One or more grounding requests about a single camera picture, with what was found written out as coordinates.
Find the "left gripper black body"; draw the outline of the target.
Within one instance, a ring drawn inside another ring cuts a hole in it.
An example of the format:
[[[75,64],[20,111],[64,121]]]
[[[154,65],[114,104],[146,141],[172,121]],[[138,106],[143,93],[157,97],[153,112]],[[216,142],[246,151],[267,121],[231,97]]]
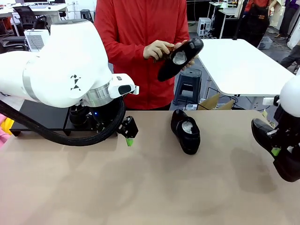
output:
[[[119,107],[115,104],[107,104],[100,107],[89,107],[92,125],[96,132],[105,130],[117,118],[119,114]]]

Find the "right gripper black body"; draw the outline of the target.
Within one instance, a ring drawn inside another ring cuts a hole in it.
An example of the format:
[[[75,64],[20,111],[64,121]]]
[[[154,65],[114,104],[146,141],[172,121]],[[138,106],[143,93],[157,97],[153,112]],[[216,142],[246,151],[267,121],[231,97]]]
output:
[[[276,110],[277,137],[276,147],[288,149],[300,143],[300,118],[290,115],[283,109]]]

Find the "person's right hand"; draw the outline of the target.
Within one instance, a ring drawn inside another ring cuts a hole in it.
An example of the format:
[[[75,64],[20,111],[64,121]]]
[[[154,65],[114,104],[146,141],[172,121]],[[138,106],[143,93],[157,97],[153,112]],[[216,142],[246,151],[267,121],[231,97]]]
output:
[[[143,57],[146,60],[150,57],[153,57],[155,60],[159,60],[164,54],[169,54],[170,50],[173,48],[174,44],[166,41],[156,40],[144,48]]]

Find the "person's left hand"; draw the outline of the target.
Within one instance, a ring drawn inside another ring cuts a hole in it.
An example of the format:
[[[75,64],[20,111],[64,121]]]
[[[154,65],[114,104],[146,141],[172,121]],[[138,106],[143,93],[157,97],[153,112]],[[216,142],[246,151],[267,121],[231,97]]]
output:
[[[185,65],[181,70],[184,71],[185,69],[192,67],[192,66],[195,64],[195,60],[196,60],[196,59],[199,59],[199,56],[198,56],[198,55],[196,55],[195,57],[193,57],[193,58],[189,61],[189,63],[188,63],[187,65]]]

